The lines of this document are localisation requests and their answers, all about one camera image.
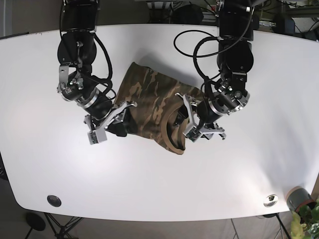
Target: cable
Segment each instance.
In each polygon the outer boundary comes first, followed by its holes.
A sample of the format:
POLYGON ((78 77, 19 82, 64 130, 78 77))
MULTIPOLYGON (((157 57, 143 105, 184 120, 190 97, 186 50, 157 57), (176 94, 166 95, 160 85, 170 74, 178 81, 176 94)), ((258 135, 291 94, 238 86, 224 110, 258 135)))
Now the cable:
POLYGON ((318 23, 318 22, 319 22, 319 20, 317 20, 314 24, 312 24, 312 26, 309 28, 308 32, 310 32, 311 29, 314 27, 314 25, 316 25, 316 23, 318 23))
POLYGON ((249 28, 249 26, 250 26, 250 22, 251 22, 251 19, 252 19, 252 16, 253 16, 253 14, 252 14, 252 13, 253 13, 253 7, 252 7, 252 4, 251 4, 251 1, 250 1, 250 0, 247 0, 247 1, 248 1, 248 4, 249 4, 249 7, 250 7, 249 20, 248 20, 248 23, 247 23, 247 26, 246 26, 245 30, 243 31, 243 33, 241 34, 241 36, 240 36, 233 44, 231 44, 230 46, 224 48, 224 49, 221 50, 221 51, 217 51, 217 52, 214 52, 214 53, 211 53, 211 54, 200 55, 200 56, 189 55, 189 54, 186 54, 186 53, 182 52, 181 50, 179 50, 178 47, 176 46, 176 40, 177 40, 177 38, 178 38, 180 35, 182 35, 182 34, 184 34, 184 33, 186 33, 186 32, 195 31, 195 30, 189 30, 189 31, 184 31, 184 32, 178 34, 178 35, 175 37, 174 42, 173 42, 175 49, 176 49, 179 53, 181 53, 182 55, 187 56, 187 57, 192 57, 192 58, 204 58, 204 57, 215 56, 215 55, 218 55, 219 53, 223 53, 223 52, 229 50, 230 48, 232 48, 233 46, 235 46, 235 45, 244 37, 244 35, 246 34, 246 32, 247 32, 247 30, 248 30, 248 28, 249 28))
POLYGON ((179 50, 179 48, 176 46, 176 40, 177 40, 177 38, 178 38, 179 36, 181 36, 181 35, 187 33, 187 32, 201 32, 201 33, 204 33, 204 34, 207 34, 207 35, 209 35, 209 36, 214 37, 212 34, 206 32, 206 31, 201 31, 201 30, 187 30, 187 31, 183 31, 183 32, 181 32, 180 34, 178 34, 178 35, 175 37, 174 42, 173 42, 174 48, 175 48, 180 54, 182 54, 182 55, 184 55, 184 56, 187 56, 187 57, 193 57, 193 56, 192 56, 192 55, 188 55, 188 54, 182 52, 182 51, 179 50))
POLYGON ((102 48, 102 51, 105 55, 105 59, 108 63, 108 67, 109 67, 109 76, 108 78, 106 78, 107 80, 110 80, 113 77, 113 69, 112 69, 112 63, 111 63, 111 59, 110 56, 107 52, 107 50, 105 49, 105 46, 103 45, 103 43, 101 42, 101 40, 98 38, 97 34, 94 33, 94 39, 97 41, 97 43, 100 45, 100 47, 102 48))
POLYGON ((199 8, 204 9, 204 10, 207 10, 207 11, 209 11, 210 13, 212 13, 214 16, 216 16, 216 12, 215 12, 214 10, 209 10, 209 9, 204 8, 204 7, 201 7, 201 6, 200 6, 199 8))
POLYGON ((207 0, 204 0, 204 2, 205 2, 205 3, 207 3, 207 5, 209 5, 209 6, 210 6, 210 3, 209 3, 207 0))

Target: black cable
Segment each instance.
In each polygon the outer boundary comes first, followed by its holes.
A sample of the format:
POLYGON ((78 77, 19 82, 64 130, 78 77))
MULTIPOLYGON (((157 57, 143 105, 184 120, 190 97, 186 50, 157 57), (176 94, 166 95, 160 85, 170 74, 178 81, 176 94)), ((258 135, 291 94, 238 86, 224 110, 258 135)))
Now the black cable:
POLYGON ((319 22, 319 20, 317 20, 314 24, 312 24, 312 26, 309 28, 308 32, 311 31, 311 29, 314 27, 314 25, 316 25, 319 22))
POLYGON ((173 9, 175 10, 175 9, 179 8, 182 4, 183 4, 182 1, 178 2, 178 3, 176 4, 176 6, 173 7, 173 9))
POLYGON ((105 49, 105 46, 103 45, 103 43, 101 42, 101 40, 98 38, 97 34, 94 33, 94 39, 97 41, 97 43, 100 45, 100 47, 102 48, 102 51, 104 52, 105 55, 105 59, 108 63, 108 67, 109 67, 109 76, 106 78, 107 80, 110 80, 113 76, 113 69, 112 69, 112 63, 111 63, 111 59, 110 56, 107 52, 107 50, 105 49))
POLYGON ((209 6, 210 6, 210 3, 209 3, 207 0, 204 0, 204 2, 205 2, 205 3, 207 3, 207 5, 209 5, 209 6))
POLYGON ((216 12, 213 11, 213 10, 209 10, 209 9, 204 8, 204 7, 201 7, 201 6, 200 6, 199 8, 204 9, 204 10, 207 10, 207 11, 211 12, 214 16, 216 16, 216 12))
POLYGON ((193 62, 194 62, 194 66, 195 66, 195 69, 197 71, 197 73, 201 76, 201 78, 204 79, 204 81, 207 81, 209 80, 209 77, 206 76, 202 71, 201 69, 199 68, 199 65, 198 65, 198 61, 197 61, 197 53, 199 51, 199 48, 205 43, 205 42, 208 42, 208 41, 218 41, 217 37, 215 36, 209 36, 209 37, 206 37, 204 39, 202 39, 195 47, 195 50, 194 50, 194 58, 193 58, 193 62))
POLYGON ((290 237, 289 233, 287 232, 287 230, 286 230, 286 228, 285 228, 285 226, 284 226, 283 222, 280 220, 279 214, 278 214, 278 213, 276 213, 275 215, 276 215, 276 218, 277 218, 277 219, 278 219, 278 221, 279 221, 279 224, 280 224, 280 225, 281 225, 281 227, 284 229, 284 232, 285 232, 285 234, 286 234, 287 238, 288 238, 288 239, 291 239, 291 237, 290 237))
POLYGON ((174 42, 173 42, 174 48, 175 48, 180 54, 182 54, 182 55, 184 55, 184 56, 187 56, 187 57, 193 57, 193 55, 188 55, 188 54, 182 52, 182 51, 179 50, 179 48, 176 46, 176 40, 177 40, 177 38, 178 38, 179 36, 181 36, 181 35, 187 33, 187 32, 201 32, 201 33, 207 34, 207 35, 209 35, 209 36, 211 36, 211 37, 214 37, 212 34, 206 32, 206 31, 201 31, 201 30, 187 30, 187 31, 183 31, 183 32, 181 32, 180 34, 178 34, 178 35, 175 37, 174 42))
POLYGON ((208 117, 208 109, 207 109, 206 99, 205 99, 205 96, 204 96, 203 87, 204 87, 204 85, 206 85, 206 84, 208 84, 208 83, 211 83, 211 85, 215 85, 216 82, 213 81, 213 80, 216 79, 218 76, 220 76, 220 73, 218 73, 216 76, 214 76, 213 78, 209 79, 208 81, 204 82, 204 83, 200 86, 201 96, 203 97, 203 101, 204 101, 205 109, 206 109, 206 117, 208 117))
POLYGON ((182 52, 181 50, 179 50, 178 47, 176 46, 176 40, 177 40, 177 38, 178 38, 180 35, 182 35, 182 34, 184 34, 184 33, 186 33, 186 32, 191 31, 191 30, 189 30, 189 31, 184 31, 184 32, 178 34, 178 35, 175 37, 174 42, 173 42, 175 49, 176 49, 179 53, 181 53, 182 55, 187 56, 187 57, 192 57, 192 58, 204 58, 204 57, 215 56, 215 55, 218 55, 219 53, 223 53, 223 52, 229 50, 230 48, 232 48, 233 46, 235 46, 235 45, 243 38, 243 36, 246 34, 246 32, 247 32, 247 30, 248 30, 248 28, 249 28, 249 26, 250 26, 250 22, 251 22, 251 19, 252 19, 252 16, 253 16, 253 14, 252 14, 252 13, 253 13, 253 8, 252 8, 251 1, 250 1, 250 0, 247 0, 247 1, 248 1, 248 4, 249 4, 249 7, 250 7, 249 20, 248 20, 248 23, 247 23, 247 26, 246 26, 245 30, 243 31, 243 33, 241 34, 241 36, 240 36, 233 44, 231 44, 230 46, 224 48, 224 49, 221 50, 221 51, 217 51, 217 52, 214 52, 214 53, 211 53, 211 54, 201 55, 201 56, 189 55, 189 54, 186 54, 186 53, 182 52))

